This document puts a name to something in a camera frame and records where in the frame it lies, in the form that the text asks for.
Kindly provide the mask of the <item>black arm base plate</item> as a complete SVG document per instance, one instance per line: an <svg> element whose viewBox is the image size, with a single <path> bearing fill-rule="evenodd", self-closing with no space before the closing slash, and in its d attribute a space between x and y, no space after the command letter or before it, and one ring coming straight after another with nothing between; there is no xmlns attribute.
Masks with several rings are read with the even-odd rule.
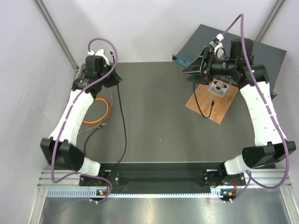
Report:
<svg viewBox="0 0 299 224"><path fill-rule="evenodd" d="M244 186L243 174L227 176L220 162L103 163L98 176L114 186L128 182L192 182L199 186Z"/></svg>

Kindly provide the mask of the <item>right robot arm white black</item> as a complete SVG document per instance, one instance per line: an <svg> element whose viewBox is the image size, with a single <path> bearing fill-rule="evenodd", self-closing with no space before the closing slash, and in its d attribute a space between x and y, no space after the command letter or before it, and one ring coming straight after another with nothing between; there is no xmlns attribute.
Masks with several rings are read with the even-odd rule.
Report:
<svg viewBox="0 0 299 224"><path fill-rule="evenodd" d="M228 185L235 175L253 168L272 165L296 150L279 127L270 93L270 82L264 65L253 64L253 41L233 39L230 55L219 57L222 43L216 39L182 73L188 81L207 85L218 75L232 78L243 96L254 128L255 144L245 147L241 155L227 160L218 168L218 179Z"/></svg>

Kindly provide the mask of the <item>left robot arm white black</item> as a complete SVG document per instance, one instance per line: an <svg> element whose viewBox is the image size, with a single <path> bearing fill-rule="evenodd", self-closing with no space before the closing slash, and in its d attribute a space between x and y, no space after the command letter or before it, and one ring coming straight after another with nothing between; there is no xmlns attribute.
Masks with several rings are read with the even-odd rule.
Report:
<svg viewBox="0 0 299 224"><path fill-rule="evenodd" d="M106 174L100 164L87 158L76 147L77 136L83 119L103 87L117 85L121 78L102 49L90 51L85 59L83 76L72 85L69 102L54 131L48 138L42 138L40 147L54 169L68 169L90 175L90 180L101 185Z"/></svg>

